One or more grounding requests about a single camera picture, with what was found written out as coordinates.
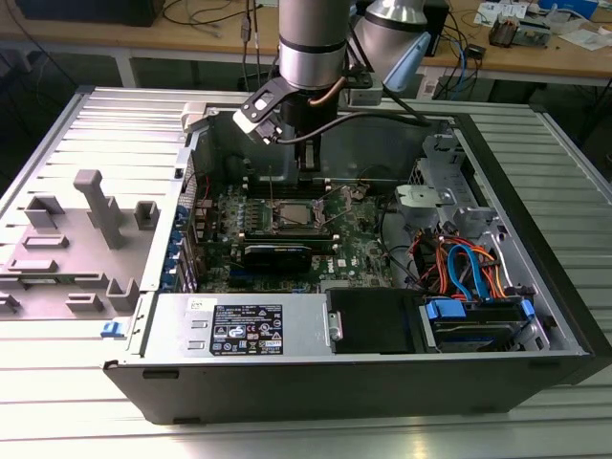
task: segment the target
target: paper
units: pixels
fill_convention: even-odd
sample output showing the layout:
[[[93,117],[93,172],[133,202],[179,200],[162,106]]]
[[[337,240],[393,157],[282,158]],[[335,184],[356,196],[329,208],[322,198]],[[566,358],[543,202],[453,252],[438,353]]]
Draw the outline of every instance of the paper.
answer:
[[[565,35],[559,35],[558,37],[564,39],[565,41],[569,41],[570,43],[574,43],[585,50],[595,51],[606,46],[605,42],[600,40],[600,36],[601,35],[586,31],[585,29],[578,29],[577,31],[566,33]]]
[[[474,17],[474,24],[482,24],[483,26],[493,27],[498,14],[506,16],[516,16],[518,19],[523,19],[527,12],[528,2],[518,3],[493,3],[485,2],[478,6],[478,12]]]

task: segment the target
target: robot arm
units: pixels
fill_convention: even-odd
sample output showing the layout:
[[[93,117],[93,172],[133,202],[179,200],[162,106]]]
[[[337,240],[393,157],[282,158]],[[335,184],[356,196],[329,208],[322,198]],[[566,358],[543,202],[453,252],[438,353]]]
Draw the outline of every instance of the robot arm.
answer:
[[[416,72],[429,42],[423,3],[376,0],[353,29],[351,0],[280,0],[280,77],[247,99],[234,121],[267,144],[281,143],[282,126],[292,126],[297,138],[308,138],[292,142],[300,171],[317,171],[320,135],[309,134],[337,119],[340,89],[355,81],[361,88],[364,82],[371,85],[367,72],[375,72],[383,84],[401,91]],[[356,78],[355,64],[364,76]],[[274,112],[278,107],[280,118]]]

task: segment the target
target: motherboard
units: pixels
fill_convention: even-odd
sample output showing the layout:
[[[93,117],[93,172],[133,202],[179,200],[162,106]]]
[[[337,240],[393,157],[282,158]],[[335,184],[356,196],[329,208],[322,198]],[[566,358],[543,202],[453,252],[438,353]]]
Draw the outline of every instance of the motherboard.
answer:
[[[200,292],[391,287],[389,260],[377,240],[377,199],[365,187],[331,184],[312,198],[271,186],[267,194],[253,197],[228,186],[199,202]]]

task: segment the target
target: wooden workbench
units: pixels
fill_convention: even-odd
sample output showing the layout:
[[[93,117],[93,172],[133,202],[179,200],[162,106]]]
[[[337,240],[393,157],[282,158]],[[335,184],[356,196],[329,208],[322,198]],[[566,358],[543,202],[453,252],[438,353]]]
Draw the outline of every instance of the wooden workbench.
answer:
[[[222,6],[224,3],[221,0],[189,1],[192,11]],[[610,47],[589,52],[556,36],[546,49],[503,49],[490,46],[490,29],[473,25],[474,12],[470,11],[475,11],[478,3],[477,0],[451,0],[452,10],[462,32],[470,37],[470,42],[487,47],[480,74],[482,78],[602,85],[612,77]],[[201,20],[209,20],[239,12],[243,8],[241,1],[233,2],[220,11],[206,12],[199,17]],[[242,55],[240,15],[221,22],[217,31],[222,36],[217,38],[193,27],[170,23],[161,16],[150,28],[136,28],[27,21],[19,10],[16,10],[16,14],[26,30],[48,51],[114,57],[125,86],[137,85],[131,68],[132,57],[238,62]],[[168,14],[177,20],[186,21],[183,4],[176,5]],[[603,11],[598,11],[594,17],[597,21],[608,19],[612,22],[612,13]],[[278,42],[277,9],[259,9],[258,21],[262,62],[270,63],[276,54]],[[436,56],[424,59],[421,73],[429,75],[430,79],[448,75],[457,63],[450,46],[449,42],[443,40]],[[24,51],[35,49],[7,14],[4,2],[0,2],[0,47]],[[249,62],[253,62],[253,53],[254,44],[251,42]]]

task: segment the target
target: power supply label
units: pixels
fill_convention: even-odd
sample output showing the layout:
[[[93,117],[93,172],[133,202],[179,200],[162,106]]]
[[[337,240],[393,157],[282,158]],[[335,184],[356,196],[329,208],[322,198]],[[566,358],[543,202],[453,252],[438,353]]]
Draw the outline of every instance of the power supply label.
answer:
[[[213,356],[279,356],[283,353],[280,304],[216,305],[212,318]]]

